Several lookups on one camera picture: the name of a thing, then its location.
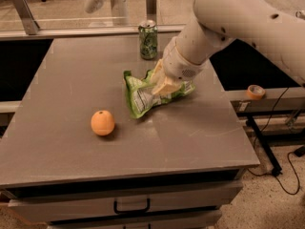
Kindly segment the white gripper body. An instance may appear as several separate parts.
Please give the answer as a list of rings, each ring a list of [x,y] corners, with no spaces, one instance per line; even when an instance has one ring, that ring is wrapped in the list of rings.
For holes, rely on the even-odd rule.
[[[173,37],[163,51],[164,73],[175,80],[191,81],[203,70],[205,62],[194,64],[185,59],[176,47],[176,39]]]

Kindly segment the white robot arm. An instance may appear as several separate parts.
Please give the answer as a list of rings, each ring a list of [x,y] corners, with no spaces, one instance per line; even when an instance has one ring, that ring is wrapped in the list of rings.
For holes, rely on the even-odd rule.
[[[170,41],[155,67],[152,93],[176,92],[235,39],[252,46],[298,84],[305,84],[304,20],[265,0],[193,0],[190,21]]]

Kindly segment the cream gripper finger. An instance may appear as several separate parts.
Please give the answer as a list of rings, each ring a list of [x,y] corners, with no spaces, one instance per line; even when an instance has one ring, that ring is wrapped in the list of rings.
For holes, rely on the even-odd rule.
[[[182,81],[166,76],[163,73],[154,74],[151,78],[153,84],[153,95],[167,95],[178,91],[181,88]]]
[[[151,84],[156,84],[159,81],[159,79],[162,75],[162,69],[163,69],[162,60],[159,59],[156,66],[152,70],[152,75],[151,75],[151,78],[150,78],[150,83]]]

